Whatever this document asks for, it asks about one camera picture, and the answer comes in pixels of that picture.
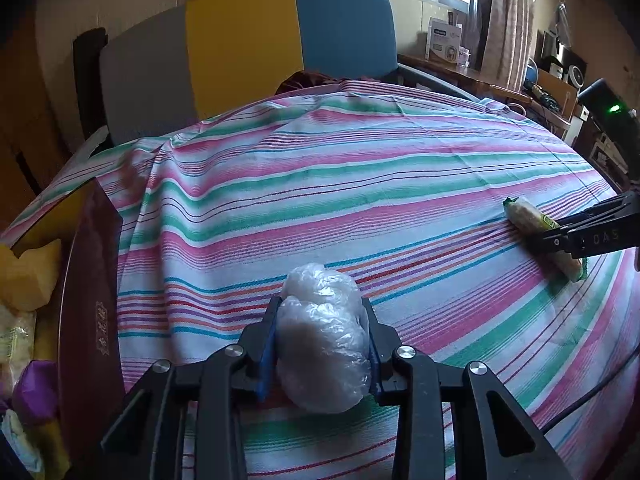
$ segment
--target screw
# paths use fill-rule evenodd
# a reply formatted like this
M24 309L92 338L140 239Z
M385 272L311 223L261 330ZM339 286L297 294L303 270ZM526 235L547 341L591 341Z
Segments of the screw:
M244 348L242 348L240 345L229 345L225 348L225 354L227 354L229 357L241 356L242 352L244 352Z
M469 371L475 375L484 375L489 368L480 361L473 361L469 364Z
M399 346L396 349L396 353L402 359L411 359L412 357L415 357L415 348L409 345Z
M159 361L156 361L151 365L151 369L156 374L164 374L166 371L169 370L169 368L171 368L171 363L166 359L160 359Z

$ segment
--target clear plastic bag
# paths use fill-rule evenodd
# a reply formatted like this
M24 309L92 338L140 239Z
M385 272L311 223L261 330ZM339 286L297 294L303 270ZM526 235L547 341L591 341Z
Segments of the clear plastic bag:
M289 399L341 413L369 391L369 318L351 276L321 264L292 270L276 317L276 370Z
M9 399L33 357L36 313L13 311L0 303L0 397Z

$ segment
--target curtain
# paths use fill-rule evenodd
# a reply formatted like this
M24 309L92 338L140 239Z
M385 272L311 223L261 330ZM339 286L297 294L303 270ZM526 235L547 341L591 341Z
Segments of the curtain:
M492 0L469 0L469 11L462 30L462 45L469 49L469 66L482 67Z
M519 91L533 38L533 0L492 0L481 73Z

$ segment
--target striped tablecloth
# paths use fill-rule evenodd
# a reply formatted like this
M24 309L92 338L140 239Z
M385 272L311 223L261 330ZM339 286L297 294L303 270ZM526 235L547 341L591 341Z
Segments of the striped tablecloth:
M527 254L502 211L506 196L524 194L565 216L611 188L559 139L492 101L369 82L278 96L63 171L3 240L91 176L124 218L127 386L158 358L192 362L235 341L307 262L353 276L403 342L451 365L485 361L539 425L640 336L630 251L591 258L588 279L569 283ZM634 362L549 433L576 478L602 462L637 375ZM389 479L397 414L368 397L342 415L308 415L276 396L242 414L248 471ZM189 449L184 466L193 468Z

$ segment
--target cardboard box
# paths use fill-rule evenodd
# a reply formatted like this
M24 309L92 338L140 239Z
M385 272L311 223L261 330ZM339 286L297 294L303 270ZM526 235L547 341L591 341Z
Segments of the cardboard box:
M449 25L438 18L430 18L425 57L456 65L461 35L462 28L459 25Z
M29 428L47 480L62 478L122 408L116 322L122 218L98 181L63 198L14 244L20 256L60 238L68 257L49 304L37 310L33 358L58 364L58 420Z
M558 101L560 105L560 116L570 121L571 115L574 113L575 105L578 102L577 89L544 70L538 71L538 85Z

